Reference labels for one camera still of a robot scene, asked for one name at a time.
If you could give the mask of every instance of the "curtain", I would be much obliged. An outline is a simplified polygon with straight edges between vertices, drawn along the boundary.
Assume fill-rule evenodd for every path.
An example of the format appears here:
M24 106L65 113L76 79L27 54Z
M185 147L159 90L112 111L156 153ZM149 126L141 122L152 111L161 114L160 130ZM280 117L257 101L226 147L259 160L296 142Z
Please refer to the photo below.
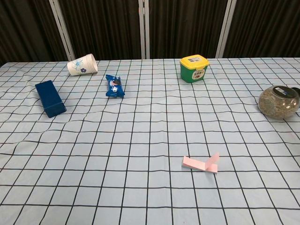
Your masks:
M63 61L67 56L47 0L1 0L0 66Z
M300 57L300 0L238 0L224 57Z
M214 58L227 0L149 0L150 57Z
M60 0L75 56L140 59L138 0Z

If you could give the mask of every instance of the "paper cup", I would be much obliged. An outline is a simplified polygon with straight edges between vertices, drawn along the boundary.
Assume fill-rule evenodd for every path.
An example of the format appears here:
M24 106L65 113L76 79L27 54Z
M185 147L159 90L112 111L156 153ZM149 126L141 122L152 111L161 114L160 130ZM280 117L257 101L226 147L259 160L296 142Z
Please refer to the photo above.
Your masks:
M67 69L72 76L98 72L98 66L93 54L88 54L67 63Z

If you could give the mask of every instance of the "blue flower print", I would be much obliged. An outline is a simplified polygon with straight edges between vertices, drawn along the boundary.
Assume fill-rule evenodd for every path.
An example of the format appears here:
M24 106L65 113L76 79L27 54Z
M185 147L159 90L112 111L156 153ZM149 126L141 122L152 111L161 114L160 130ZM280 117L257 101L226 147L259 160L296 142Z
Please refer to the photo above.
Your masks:
M83 61L82 60L76 60L76 62L72 63L72 68L76 69L76 70L80 70L81 66L83 65Z

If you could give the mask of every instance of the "blue box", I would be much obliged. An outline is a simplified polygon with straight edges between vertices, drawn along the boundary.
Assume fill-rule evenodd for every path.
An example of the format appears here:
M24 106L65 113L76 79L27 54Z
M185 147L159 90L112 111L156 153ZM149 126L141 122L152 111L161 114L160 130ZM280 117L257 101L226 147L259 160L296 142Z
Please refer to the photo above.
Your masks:
M52 81L46 81L35 85L43 108L49 118L64 113L67 109L58 95Z

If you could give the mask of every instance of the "blue wrapper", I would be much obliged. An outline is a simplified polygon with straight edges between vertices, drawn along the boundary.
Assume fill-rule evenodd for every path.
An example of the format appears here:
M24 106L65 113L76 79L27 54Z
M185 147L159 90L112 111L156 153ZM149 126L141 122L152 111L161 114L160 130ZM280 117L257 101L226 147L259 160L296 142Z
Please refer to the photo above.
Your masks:
M108 91L106 96L108 97L123 97L125 95L122 84L121 78L111 75L106 75L106 79L108 82Z

